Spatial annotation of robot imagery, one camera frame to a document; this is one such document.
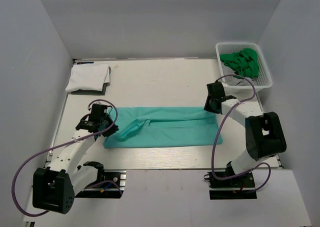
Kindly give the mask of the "teal t-shirt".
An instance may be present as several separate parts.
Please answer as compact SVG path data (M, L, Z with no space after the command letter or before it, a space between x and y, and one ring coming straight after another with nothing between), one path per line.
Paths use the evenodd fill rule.
M120 107L118 131L105 149L208 146L218 132L217 117L202 107Z

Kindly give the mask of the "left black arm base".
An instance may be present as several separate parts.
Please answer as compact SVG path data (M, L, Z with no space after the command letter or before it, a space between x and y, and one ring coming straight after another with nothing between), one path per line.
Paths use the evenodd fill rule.
M105 190L117 190L116 185L123 191L126 184L126 170L106 170L102 180L98 180L96 183L92 183L85 188L87 189L105 189Z

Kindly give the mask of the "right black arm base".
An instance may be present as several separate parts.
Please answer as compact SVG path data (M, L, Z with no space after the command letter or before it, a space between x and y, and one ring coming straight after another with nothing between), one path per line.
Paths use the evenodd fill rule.
M212 172L208 172L203 176L204 180L209 182L209 186L213 189L221 188L254 188L255 181L252 173L247 173L239 177L227 180L218 180L214 178Z

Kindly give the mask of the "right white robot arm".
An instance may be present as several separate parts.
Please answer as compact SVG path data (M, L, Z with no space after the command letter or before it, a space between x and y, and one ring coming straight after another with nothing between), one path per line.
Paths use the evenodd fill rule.
M214 139L211 155L211 168L214 169L215 150L222 127L227 118L231 118L245 128L245 150L225 169L225 176L212 175L219 181L226 181L236 187L244 180L244 175L255 170L275 155L287 150L287 143L281 126L280 118L275 112L254 110L246 102L241 102L229 95L220 98L208 96L204 110L224 115Z

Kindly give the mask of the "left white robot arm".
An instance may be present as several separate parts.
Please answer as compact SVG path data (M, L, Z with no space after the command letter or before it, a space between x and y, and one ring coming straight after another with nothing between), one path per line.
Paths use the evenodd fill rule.
M108 113L101 116L89 114L88 119L82 118L75 128L71 143L47 167L38 168L33 174L33 207L66 214L77 194L86 187L103 185L106 174L102 163L79 163L101 131L103 136L109 137L118 129Z

